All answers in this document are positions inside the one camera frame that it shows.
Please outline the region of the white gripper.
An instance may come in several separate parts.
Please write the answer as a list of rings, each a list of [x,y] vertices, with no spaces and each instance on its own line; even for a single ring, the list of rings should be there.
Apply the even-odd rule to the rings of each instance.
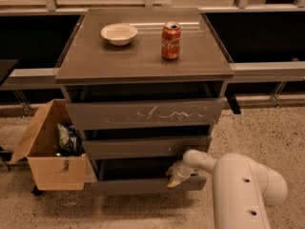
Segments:
[[[167,186],[169,188],[176,187],[180,184],[180,181],[185,181],[198,172],[198,168],[189,167],[183,160],[178,160],[166,172],[166,177],[170,177]]]

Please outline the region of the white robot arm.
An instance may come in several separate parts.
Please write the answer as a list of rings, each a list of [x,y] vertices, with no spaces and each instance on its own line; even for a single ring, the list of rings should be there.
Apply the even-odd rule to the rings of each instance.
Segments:
[[[215,159],[191,149],[167,171],[168,185],[175,187],[200,171],[212,175],[214,229],[271,229],[266,208],[288,196],[280,173],[241,154]]]

